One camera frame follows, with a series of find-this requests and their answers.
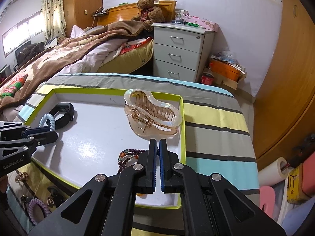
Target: orange basket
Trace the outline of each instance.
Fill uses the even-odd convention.
[[[209,66],[212,72],[223,75],[226,78],[231,79],[233,81],[238,81],[240,71],[231,66],[230,64],[220,60],[211,59]]]

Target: wooden headboard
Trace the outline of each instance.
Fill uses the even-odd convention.
[[[176,1],[160,1],[158,6],[162,9],[166,22],[171,22],[171,20],[175,19]],[[132,17],[136,16],[138,12],[140,12],[140,10],[137,8],[136,3],[110,8],[108,15],[98,18],[97,25],[106,26],[116,21],[130,20]]]

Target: white tray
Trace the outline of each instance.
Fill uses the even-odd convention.
[[[38,126],[42,116],[60,102],[73,104],[74,120],[64,128],[56,130],[58,133],[56,143],[37,148],[33,154],[34,161],[58,179],[77,189],[97,174],[102,173],[107,176],[117,174],[117,159],[120,152],[125,149],[148,149],[150,140],[137,136],[130,128],[124,112],[125,91],[95,88],[61,88],[50,91],[26,124],[32,127]],[[153,93],[153,95],[156,99],[169,102],[181,111],[183,123],[179,133],[167,139],[167,146],[169,151],[177,153],[180,161],[185,163],[185,121],[182,98],[165,93]],[[163,194],[160,182],[158,161],[156,191],[151,195],[137,196],[136,205],[179,208],[181,206],[179,194]]]

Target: mattress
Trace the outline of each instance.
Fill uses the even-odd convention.
[[[140,47],[117,56],[102,65],[97,73],[129,74],[146,64],[153,55],[153,40]]]
[[[58,75],[43,84],[19,112],[15,121],[29,118],[39,102],[52,88],[140,88],[180,95],[184,100],[186,131],[186,164],[196,172],[220,173],[244,195],[259,205],[258,171],[254,149],[244,116],[234,96],[221,88],[159,77],[124,74]],[[9,174],[10,207],[25,231],[30,223],[19,203],[21,194],[38,196],[44,202],[47,186],[65,189],[54,177],[45,174],[34,163],[19,171],[31,178],[25,184],[14,182],[17,171]],[[152,210],[136,207],[132,236],[185,235],[182,210]]]

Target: wooden wardrobe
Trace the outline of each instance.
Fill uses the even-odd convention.
[[[103,6],[103,0],[63,0],[63,10],[66,19],[66,36],[70,37],[72,26],[85,29],[93,23],[92,13]]]
[[[254,103],[253,146],[258,170],[315,132],[315,25],[299,0],[283,0],[270,68]]]

